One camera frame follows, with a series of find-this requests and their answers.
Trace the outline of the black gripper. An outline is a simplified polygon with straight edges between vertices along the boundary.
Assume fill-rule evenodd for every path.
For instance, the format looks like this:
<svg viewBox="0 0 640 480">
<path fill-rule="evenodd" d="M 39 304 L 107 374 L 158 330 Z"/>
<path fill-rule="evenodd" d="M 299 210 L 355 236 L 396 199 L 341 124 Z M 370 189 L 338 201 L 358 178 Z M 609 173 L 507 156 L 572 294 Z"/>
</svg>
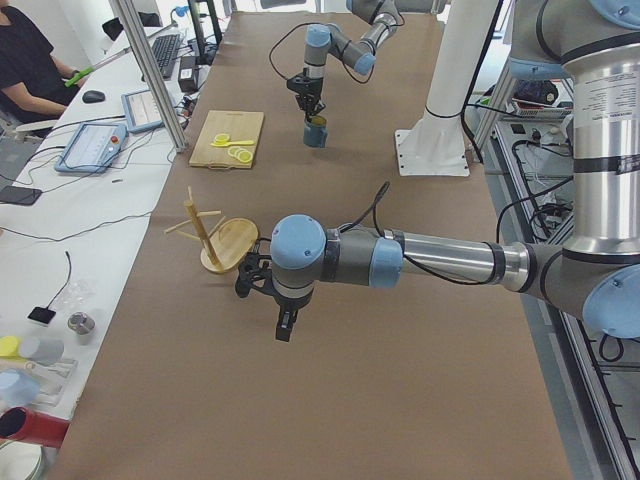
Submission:
<svg viewBox="0 0 640 480">
<path fill-rule="evenodd" d="M 274 299 L 279 306 L 279 316 L 275 330 L 275 338 L 278 341 L 290 341 L 291 329 L 294 328 L 298 312 L 309 304 L 312 295 L 313 293 L 310 292 L 302 297 L 290 298 L 278 292 L 274 294 Z"/>
<path fill-rule="evenodd" d="M 319 115 L 326 108 L 321 100 L 322 79 L 302 76 L 297 80 L 297 85 L 300 110 L 304 114 L 304 119 L 309 121 L 313 115 Z"/>
</svg>

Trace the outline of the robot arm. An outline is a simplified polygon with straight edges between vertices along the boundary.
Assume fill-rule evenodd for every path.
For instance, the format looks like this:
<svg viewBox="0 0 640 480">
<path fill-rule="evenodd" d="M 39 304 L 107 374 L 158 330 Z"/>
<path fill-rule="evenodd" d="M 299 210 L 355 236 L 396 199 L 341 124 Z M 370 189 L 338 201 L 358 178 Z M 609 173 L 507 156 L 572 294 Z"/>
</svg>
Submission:
<svg viewBox="0 0 640 480">
<path fill-rule="evenodd" d="M 519 76 L 574 85 L 574 227 L 560 246 L 478 243 L 291 215 L 271 239 L 279 340 L 318 281 L 393 287 L 415 267 L 463 285 L 500 284 L 618 338 L 639 334 L 639 5 L 520 1 L 511 62 Z"/>
<path fill-rule="evenodd" d="M 357 41 L 350 39 L 336 24 L 311 24 L 307 27 L 303 69 L 286 82 L 296 94 L 305 120 L 311 121 L 325 108 L 321 92 L 325 65 L 329 55 L 359 75 L 369 75 L 376 62 L 376 52 L 382 43 L 403 24 L 394 1 L 347 1 L 347 8 L 370 29 Z"/>
</svg>

